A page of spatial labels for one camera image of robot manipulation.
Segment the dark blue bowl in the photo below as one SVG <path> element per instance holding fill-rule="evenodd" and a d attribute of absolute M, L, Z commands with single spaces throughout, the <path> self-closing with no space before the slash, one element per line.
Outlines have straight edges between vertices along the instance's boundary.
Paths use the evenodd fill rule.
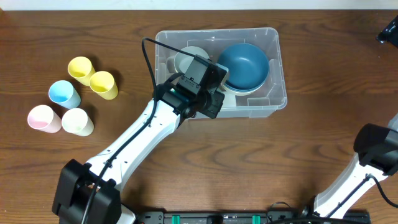
<path fill-rule="evenodd" d="M 265 79 L 269 73 L 269 60 L 267 55 L 257 46 L 247 43 L 233 44 L 224 51 L 217 61 L 218 64 L 228 68 L 229 78 L 252 77 Z"/>

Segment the clear plastic storage container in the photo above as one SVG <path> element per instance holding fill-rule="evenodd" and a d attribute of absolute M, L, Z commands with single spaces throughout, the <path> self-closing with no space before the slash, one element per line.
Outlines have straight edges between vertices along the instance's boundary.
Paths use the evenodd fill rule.
<path fill-rule="evenodd" d="M 218 118 L 266 118 L 287 105 L 279 34 L 271 27 L 210 30 L 163 30 L 156 41 L 182 49 L 196 46 L 216 62 L 222 51 L 233 44 L 247 43 L 259 47 L 269 60 L 265 84 L 246 96 L 236 96 L 235 108 L 221 108 Z"/>

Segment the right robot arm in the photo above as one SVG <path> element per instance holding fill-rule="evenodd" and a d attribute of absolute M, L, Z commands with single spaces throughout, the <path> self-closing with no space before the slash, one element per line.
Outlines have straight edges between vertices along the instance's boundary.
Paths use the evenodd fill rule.
<path fill-rule="evenodd" d="M 318 194 L 308 214 L 313 217 L 342 219 L 346 212 L 372 186 L 392 207 L 380 182 L 397 172 L 397 117 L 386 127 L 364 125 L 354 140 L 354 156 L 338 178 Z"/>

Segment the large beige bowl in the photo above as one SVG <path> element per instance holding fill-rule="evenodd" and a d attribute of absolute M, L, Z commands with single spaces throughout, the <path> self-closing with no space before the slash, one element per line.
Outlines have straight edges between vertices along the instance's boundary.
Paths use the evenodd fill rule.
<path fill-rule="evenodd" d="M 252 77 L 241 77 L 227 80 L 221 84 L 220 88 L 231 95 L 245 96 L 250 95 L 260 89 L 265 84 L 265 79 L 257 79 Z"/>

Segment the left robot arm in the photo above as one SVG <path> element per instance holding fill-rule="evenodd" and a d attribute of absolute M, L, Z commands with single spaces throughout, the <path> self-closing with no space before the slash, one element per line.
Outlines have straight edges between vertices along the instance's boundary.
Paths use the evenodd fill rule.
<path fill-rule="evenodd" d="M 187 72 L 155 87 L 143 113 L 115 142 L 85 164 L 70 160 L 52 205 L 60 223 L 135 223 L 136 214 L 121 203 L 130 176 L 185 119 L 197 113 L 217 117 L 224 100 L 218 88 L 228 75 L 225 66 L 194 56 Z"/>

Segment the grey small bowl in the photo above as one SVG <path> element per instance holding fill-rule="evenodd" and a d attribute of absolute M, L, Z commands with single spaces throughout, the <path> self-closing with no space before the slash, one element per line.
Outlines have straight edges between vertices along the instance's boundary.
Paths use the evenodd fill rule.
<path fill-rule="evenodd" d="M 188 52 L 190 54 L 193 55 L 200 55 L 204 58 L 209 59 L 209 55 L 208 53 L 203 50 L 202 48 L 196 47 L 196 46 L 188 46 L 188 47 L 184 47 L 182 48 L 182 51 L 184 52 Z M 178 73 L 185 73 L 188 69 L 188 67 L 190 66 L 190 64 L 193 61 L 193 57 L 185 55 L 185 54 L 181 54 L 181 53 L 177 53 L 175 56 L 175 60 L 174 60 L 174 67 L 176 72 Z"/>

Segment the yellow cup front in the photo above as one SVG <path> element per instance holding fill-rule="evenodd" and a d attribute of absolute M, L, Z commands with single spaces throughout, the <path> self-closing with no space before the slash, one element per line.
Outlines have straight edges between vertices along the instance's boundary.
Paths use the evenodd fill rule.
<path fill-rule="evenodd" d="M 112 74 L 106 71 L 94 73 L 90 78 L 90 88 L 105 100 L 115 99 L 118 87 Z"/>

